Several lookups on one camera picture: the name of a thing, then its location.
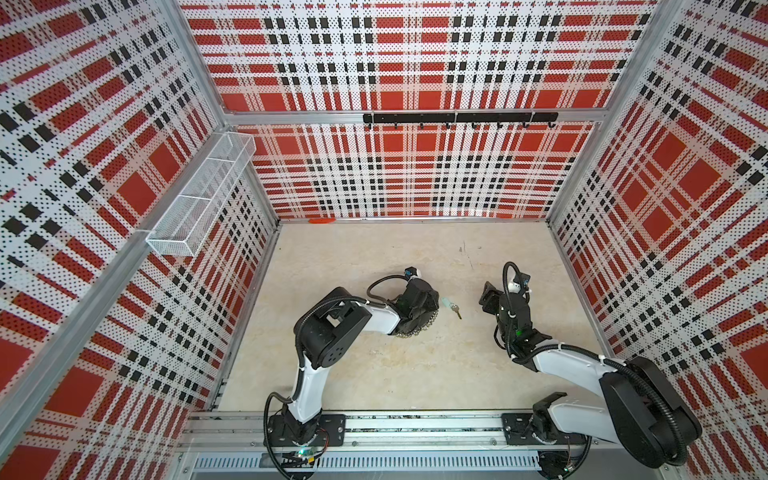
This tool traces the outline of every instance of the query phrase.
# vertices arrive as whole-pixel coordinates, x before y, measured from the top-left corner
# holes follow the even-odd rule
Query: plaid wall panel
[[[213,400],[268,234],[239,180],[197,257],[151,254],[0,478],[163,478],[188,412]]]
[[[211,131],[153,2],[0,2],[0,396]]]
[[[543,219],[591,124],[242,127],[282,218]]]
[[[694,478],[768,465],[768,2],[687,0],[556,225],[616,354],[704,426]]]
[[[232,111],[602,107],[657,4],[180,3]]]

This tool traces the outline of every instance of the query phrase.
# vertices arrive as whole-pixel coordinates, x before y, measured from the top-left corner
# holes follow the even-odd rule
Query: metal vent
[[[266,453],[200,454],[196,472],[273,470]],[[500,452],[328,452],[317,462],[322,472],[413,472],[539,470],[535,451]]]

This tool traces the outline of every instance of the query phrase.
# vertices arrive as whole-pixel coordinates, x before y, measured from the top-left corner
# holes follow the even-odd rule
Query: beige floor
[[[463,319],[441,306],[418,336],[362,333],[333,367],[324,409],[523,409],[554,391],[574,392],[563,379],[514,365],[494,344],[495,320],[478,299],[486,280],[501,287],[507,260],[531,275],[539,331],[599,351],[544,223],[283,226],[220,410],[262,411],[269,392],[289,395],[296,320],[336,286],[365,296],[374,280],[411,265]],[[393,298],[402,289],[390,280],[376,292]]]

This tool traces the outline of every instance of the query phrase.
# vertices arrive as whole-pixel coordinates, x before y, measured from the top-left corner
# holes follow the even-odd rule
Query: white wire basket
[[[256,145],[253,136],[227,132],[219,137],[200,168],[147,237],[159,255],[195,257],[227,204]]]

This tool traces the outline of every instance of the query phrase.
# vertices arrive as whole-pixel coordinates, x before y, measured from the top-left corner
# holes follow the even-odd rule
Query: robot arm
[[[402,295],[386,300],[370,293],[375,285],[392,278],[408,282]],[[429,327],[437,315],[439,295],[429,283],[419,278],[414,267],[408,268],[405,275],[388,276],[375,282],[368,291],[371,297],[384,303],[370,303],[351,296],[339,286],[293,327],[296,351],[301,356],[293,395],[282,400],[283,409],[279,415],[270,417],[274,428],[280,425],[280,438],[290,439],[295,445],[307,445],[312,441],[331,367],[341,360],[361,332],[413,336]],[[281,417],[279,421],[274,418],[276,416]]]
[[[344,290],[334,289],[326,298]],[[360,302],[349,302],[345,308],[340,305],[339,324],[333,326],[328,319],[318,319],[316,324],[305,326],[302,330],[301,342],[307,350],[304,353],[303,371],[296,372],[296,381],[303,374],[303,387],[299,395],[288,404],[288,409],[299,423],[307,423],[322,410],[323,389],[326,386],[331,367],[338,362],[360,332],[379,332],[391,334],[398,323],[400,315],[389,306],[371,306]]]
[[[508,266],[515,277],[507,280]],[[534,372],[559,376],[593,395],[555,392],[534,405],[534,436],[543,443],[557,432],[576,432],[621,443],[640,463],[657,468],[680,465],[701,425],[659,368],[644,357],[609,359],[565,345],[533,328],[528,307],[530,276],[512,262],[502,275],[505,291],[490,283],[480,299],[494,314],[512,360]]]

